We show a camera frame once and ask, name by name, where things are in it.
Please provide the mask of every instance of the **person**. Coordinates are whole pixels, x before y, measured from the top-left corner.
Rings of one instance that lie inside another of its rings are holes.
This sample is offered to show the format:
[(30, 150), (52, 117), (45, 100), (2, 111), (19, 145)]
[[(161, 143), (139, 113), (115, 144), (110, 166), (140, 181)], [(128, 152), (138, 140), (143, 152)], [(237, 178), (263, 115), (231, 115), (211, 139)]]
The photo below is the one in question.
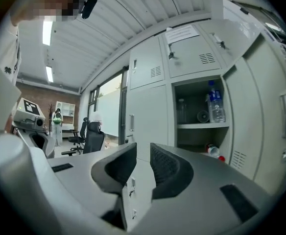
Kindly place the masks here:
[(55, 140), (55, 146), (61, 146), (63, 142), (63, 133), (61, 127), (63, 126), (63, 116), (59, 108), (51, 116), (51, 131), (52, 137)]
[[(49, 21), (74, 20), (83, 0), (19, 0), (10, 8), (0, 27), (0, 69), (16, 85), (21, 63), (18, 26), (22, 21), (48, 19)], [(15, 105), (5, 130), (9, 132)]]

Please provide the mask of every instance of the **ventilation slot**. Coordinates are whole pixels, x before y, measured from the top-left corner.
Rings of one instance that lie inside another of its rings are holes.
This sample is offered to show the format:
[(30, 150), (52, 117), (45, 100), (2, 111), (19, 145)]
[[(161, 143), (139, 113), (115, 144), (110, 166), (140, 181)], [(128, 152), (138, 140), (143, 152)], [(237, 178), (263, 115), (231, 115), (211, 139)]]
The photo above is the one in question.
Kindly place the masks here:
[(211, 53), (199, 55), (202, 64), (214, 63), (215, 59)]
[(231, 159), (232, 167), (241, 170), (245, 164), (246, 155), (239, 153), (238, 151), (234, 151), (233, 157)]
[(151, 69), (151, 77), (155, 77), (162, 74), (162, 70), (160, 67), (152, 68)]

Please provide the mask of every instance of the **fluorescent light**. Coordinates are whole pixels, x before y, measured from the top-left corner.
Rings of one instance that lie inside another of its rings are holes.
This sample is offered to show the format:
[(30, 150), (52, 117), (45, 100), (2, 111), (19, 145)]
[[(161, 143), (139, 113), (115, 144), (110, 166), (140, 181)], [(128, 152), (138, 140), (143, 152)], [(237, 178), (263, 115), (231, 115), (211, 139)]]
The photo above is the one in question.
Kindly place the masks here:
[(277, 31), (281, 31), (281, 29), (275, 25), (272, 25), (271, 23), (265, 23), (268, 27), (274, 29), (274, 30), (277, 30)]
[(53, 83), (54, 80), (53, 80), (53, 72), (52, 72), (51, 67), (46, 66), (46, 73), (47, 73), (48, 81)]
[(51, 27), (53, 22), (43, 22), (43, 44), (50, 46)]

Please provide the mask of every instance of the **locker door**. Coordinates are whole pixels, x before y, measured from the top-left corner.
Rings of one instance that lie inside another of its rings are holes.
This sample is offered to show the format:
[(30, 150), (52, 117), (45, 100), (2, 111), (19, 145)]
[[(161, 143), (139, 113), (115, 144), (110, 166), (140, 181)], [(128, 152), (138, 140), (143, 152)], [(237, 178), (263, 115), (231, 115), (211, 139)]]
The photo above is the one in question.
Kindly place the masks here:
[(243, 58), (224, 75), (224, 79), (234, 128), (230, 166), (253, 180), (262, 148), (262, 109), (257, 87)]
[(128, 91), (126, 136), (136, 142), (137, 157), (149, 162), (150, 143), (168, 143), (166, 86)]
[(164, 79), (158, 37), (147, 39), (131, 50), (129, 72), (131, 90)]
[[(198, 25), (207, 33), (209, 41), (220, 53), (227, 67), (248, 50), (260, 33), (251, 23), (230, 20), (209, 20)], [(220, 47), (220, 41), (224, 41), (225, 48)]]
[[(165, 34), (163, 42), (168, 51)], [(173, 58), (169, 59), (168, 55), (166, 56), (170, 77), (221, 68), (212, 49), (201, 35), (172, 43), (170, 50), (174, 52)]]
[(286, 75), (276, 54), (263, 37), (259, 37), (245, 54), (258, 86), (264, 112), (263, 150), (255, 182), (269, 194), (275, 194), (286, 177), (286, 161), (282, 160), (286, 139), (280, 96), (286, 93)]

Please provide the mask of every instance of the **white shirt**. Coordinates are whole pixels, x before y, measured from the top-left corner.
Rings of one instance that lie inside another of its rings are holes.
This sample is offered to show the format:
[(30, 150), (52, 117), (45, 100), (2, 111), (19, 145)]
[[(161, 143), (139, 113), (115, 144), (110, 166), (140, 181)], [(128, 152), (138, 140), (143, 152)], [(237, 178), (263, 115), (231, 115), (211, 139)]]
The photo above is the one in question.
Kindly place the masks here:
[(8, 13), (0, 26), (0, 69), (13, 85), (17, 81), (20, 63), (18, 27), (12, 25)]

